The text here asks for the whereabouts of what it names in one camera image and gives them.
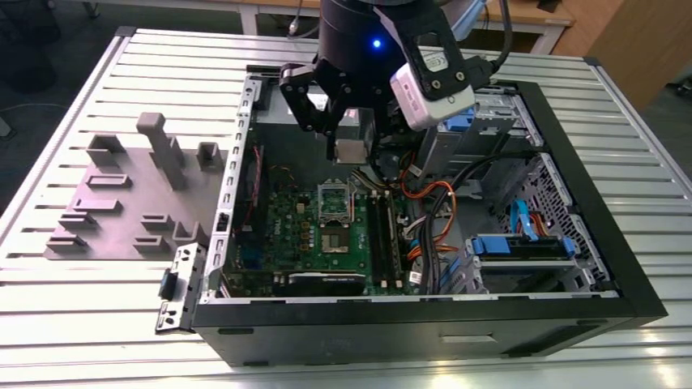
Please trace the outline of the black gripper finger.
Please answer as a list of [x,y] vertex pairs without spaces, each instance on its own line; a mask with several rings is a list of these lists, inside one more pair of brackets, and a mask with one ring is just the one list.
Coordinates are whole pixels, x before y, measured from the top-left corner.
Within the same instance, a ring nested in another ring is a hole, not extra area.
[[375,107],[371,123],[370,167],[379,182],[395,182],[402,155],[405,118],[394,102]]
[[[347,111],[347,77],[330,62],[311,65],[286,64],[281,69],[279,88],[303,131],[322,134],[327,139],[326,156],[335,161],[337,130]],[[329,96],[319,109],[309,97],[313,83]]]

